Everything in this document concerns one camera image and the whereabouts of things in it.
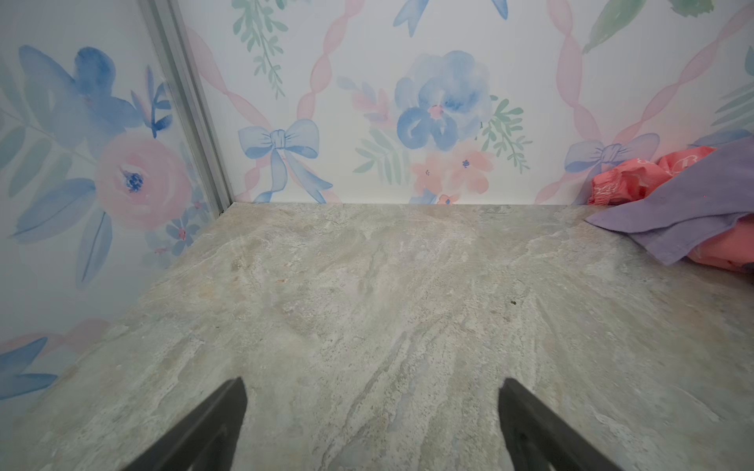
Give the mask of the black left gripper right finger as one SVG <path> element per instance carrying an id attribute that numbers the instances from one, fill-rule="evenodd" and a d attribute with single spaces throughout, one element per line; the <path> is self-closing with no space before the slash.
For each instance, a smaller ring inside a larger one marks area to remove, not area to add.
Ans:
<path id="1" fill-rule="evenodd" d="M 499 390 L 498 416 L 516 470 L 620 471 L 514 378 L 506 378 Z"/>

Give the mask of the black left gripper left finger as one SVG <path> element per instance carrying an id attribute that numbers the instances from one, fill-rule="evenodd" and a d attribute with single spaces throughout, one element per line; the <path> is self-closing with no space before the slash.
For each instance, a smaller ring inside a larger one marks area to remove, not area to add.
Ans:
<path id="1" fill-rule="evenodd" d="M 229 470 L 246 411 L 243 379 L 228 380 L 125 470 Z"/>

